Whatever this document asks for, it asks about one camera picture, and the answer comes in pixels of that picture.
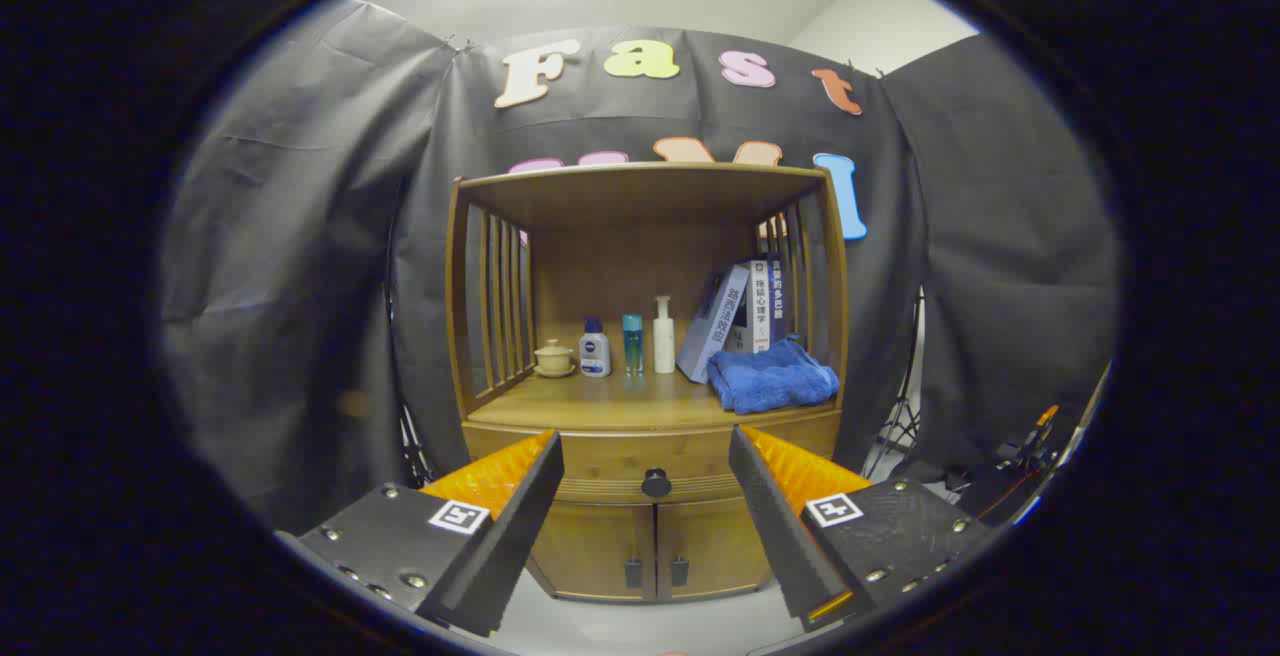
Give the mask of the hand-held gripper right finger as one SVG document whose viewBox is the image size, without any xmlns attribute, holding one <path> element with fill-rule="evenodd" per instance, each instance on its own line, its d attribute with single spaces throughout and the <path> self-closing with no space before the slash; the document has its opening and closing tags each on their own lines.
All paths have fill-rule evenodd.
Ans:
<svg viewBox="0 0 1280 656">
<path fill-rule="evenodd" d="M 806 630 L 900 603 L 989 536 L 916 480 L 872 483 L 749 425 L 733 428 L 728 463 L 786 609 Z"/>
</svg>

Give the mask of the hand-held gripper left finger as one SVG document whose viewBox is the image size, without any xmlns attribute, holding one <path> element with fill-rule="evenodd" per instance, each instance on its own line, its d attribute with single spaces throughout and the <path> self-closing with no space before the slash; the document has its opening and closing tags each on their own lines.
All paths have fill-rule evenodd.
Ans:
<svg viewBox="0 0 1280 656">
<path fill-rule="evenodd" d="M 378 486 L 298 538 L 301 556 L 420 620 L 489 637 L 564 474 L 557 430 L 422 488 Z"/>
</svg>

